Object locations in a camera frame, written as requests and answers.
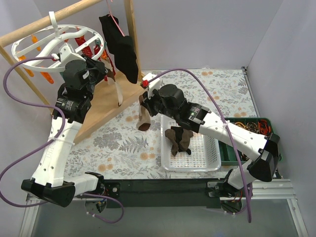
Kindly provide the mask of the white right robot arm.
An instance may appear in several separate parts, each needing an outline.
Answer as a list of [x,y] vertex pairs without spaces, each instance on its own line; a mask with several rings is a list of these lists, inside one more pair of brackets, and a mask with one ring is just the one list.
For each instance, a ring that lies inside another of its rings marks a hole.
[[272,132],[257,134],[221,119],[209,108],[187,101],[182,90],[173,84],[143,93],[141,105],[151,116],[162,114],[186,129],[236,146],[248,157],[241,168],[229,171],[224,182],[218,184],[223,195],[235,196],[247,184],[260,180],[270,182],[279,162],[280,137]]

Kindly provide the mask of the white round clip hanger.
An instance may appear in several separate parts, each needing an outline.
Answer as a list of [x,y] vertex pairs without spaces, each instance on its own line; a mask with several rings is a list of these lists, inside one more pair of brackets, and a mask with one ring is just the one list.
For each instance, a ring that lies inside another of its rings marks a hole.
[[37,32],[21,38],[11,46],[14,59],[21,60],[23,56],[36,57],[38,60],[23,64],[23,67],[33,72],[60,73],[63,67],[52,67],[55,63],[53,53],[58,54],[59,49],[68,43],[80,56],[88,56],[93,60],[103,53],[106,42],[97,31],[80,25],[58,24],[56,14],[49,12],[50,25]]

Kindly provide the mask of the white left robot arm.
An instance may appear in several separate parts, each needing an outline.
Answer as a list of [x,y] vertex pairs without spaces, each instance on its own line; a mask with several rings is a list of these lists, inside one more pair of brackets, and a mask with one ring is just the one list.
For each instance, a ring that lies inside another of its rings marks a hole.
[[30,179],[23,180],[21,189],[61,207],[84,192],[101,197],[105,185],[96,175],[84,174],[72,181],[64,179],[64,170],[74,139],[91,108],[95,86],[107,74],[105,64],[85,56],[65,65],[64,83],[57,92],[49,141],[38,167]]

